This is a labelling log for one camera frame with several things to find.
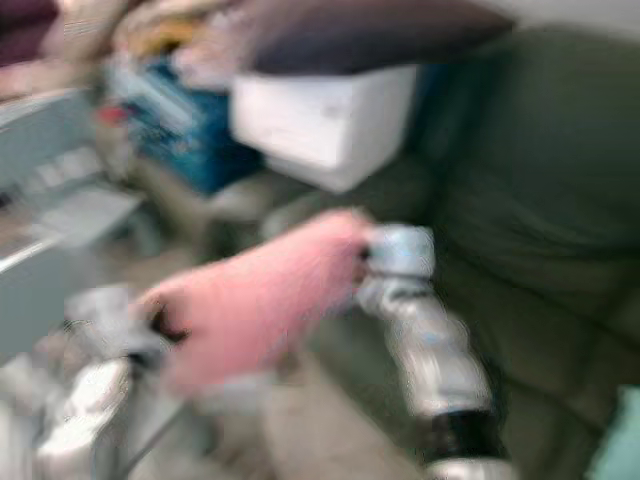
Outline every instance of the white container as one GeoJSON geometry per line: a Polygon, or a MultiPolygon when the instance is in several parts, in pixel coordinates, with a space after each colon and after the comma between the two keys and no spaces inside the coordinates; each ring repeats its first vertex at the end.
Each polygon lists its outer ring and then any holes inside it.
{"type": "Polygon", "coordinates": [[[232,128],[270,168],[342,193],[389,163],[402,145],[418,68],[352,77],[244,75],[232,128]]]}

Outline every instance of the metal robot arm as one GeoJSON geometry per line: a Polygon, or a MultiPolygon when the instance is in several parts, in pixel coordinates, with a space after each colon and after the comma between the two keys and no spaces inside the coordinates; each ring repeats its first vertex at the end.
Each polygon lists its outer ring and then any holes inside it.
{"type": "Polygon", "coordinates": [[[362,307],[385,321],[409,411],[424,432],[428,480],[515,480],[500,441],[492,392],[464,323],[447,312],[429,280],[435,267],[426,229],[388,226],[371,245],[362,307]]]}

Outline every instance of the pink glove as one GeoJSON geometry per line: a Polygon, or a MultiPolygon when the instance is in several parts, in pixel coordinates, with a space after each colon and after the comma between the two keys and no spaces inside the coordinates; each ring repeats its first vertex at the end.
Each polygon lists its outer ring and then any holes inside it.
{"type": "Polygon", "coordinates": [[[166,305],[173,332],[188,332],[168,375],[183,394],[268,368],[354,293],[371,224],[354,212],[324,214],[229,260],[164,281],[140,302],[166,305]]]}

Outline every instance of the floor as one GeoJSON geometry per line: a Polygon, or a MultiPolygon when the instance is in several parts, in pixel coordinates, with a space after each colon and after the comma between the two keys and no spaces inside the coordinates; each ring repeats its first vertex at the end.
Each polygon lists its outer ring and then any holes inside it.
{"type": "MultiPolygon", "coordinates": [[[[119,245],[109,256],[122,272],[123,280],[137,290],[191,264],[186,249],[180,245],[172,245],[161,256],[147,260],[135,260],[129,251],[126,245],[119,245]]],[[[227,452],[221,454],[227,458],[221,461],[235,464],[230,467],[235,475],[214,461],[198,468],[191,463],[189,478],[263,480],[273,478],[270,462],[279,480],[420,478],[418,471],[358,412],[310,354],[302,352],[299,358],[298,370],[286,381],[251,394],[257,400],[257,415],[247,410],[228,411],[224,426],[229,437],[227,452]],[[265,439],[263,443],[256,441],[261,437],[265,439]]],[[[238,405],[236,400],[226,404],[238,405]]],[[[162,470],[163,480],[171,480],[173,475],[168,472],[175,472],[176,468],[181,472],[176,480],[185,480],[185,470],[175,463],[162,470]]]]}

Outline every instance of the green couch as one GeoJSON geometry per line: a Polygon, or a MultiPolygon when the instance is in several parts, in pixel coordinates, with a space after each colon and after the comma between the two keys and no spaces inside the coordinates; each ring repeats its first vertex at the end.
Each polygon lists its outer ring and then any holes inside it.
{"type": "MultiPolygon", "coordinates": [[[[227,255],[344,205],[431,226],[438,292],[503,367],[523,478],[581,478],[618,386],[640,383],[640,44],[520,31],[445,69],[423,113],[411,155],[346,195],[266,173],[231,187],[206,227],[191,219],[198,248],[227,255]]],[[[311,346],[415,454],[378,322],[353,310],[311,346]]]]}

